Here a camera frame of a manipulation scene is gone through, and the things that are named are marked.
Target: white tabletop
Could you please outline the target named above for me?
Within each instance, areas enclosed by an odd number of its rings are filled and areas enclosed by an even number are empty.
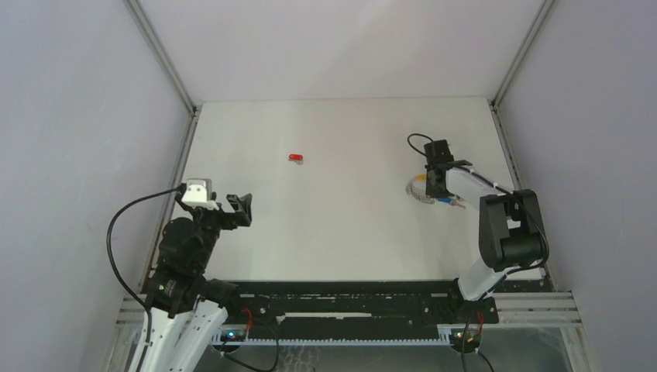
[[[226,194],[253,193],[253,224],[222,232],[206,277],[409,281],[464,274],[479,256],[478,214],[406,195],[406,183],[425,171],[424,158],[406,144],[412,132],[447,139],[457,160],[511,185],[484,98],[204,104],[184,179],[211,178],[229,211]],[[290,153],[304,163],[290,162]],[[537,270],[514,276],[540,277]]]

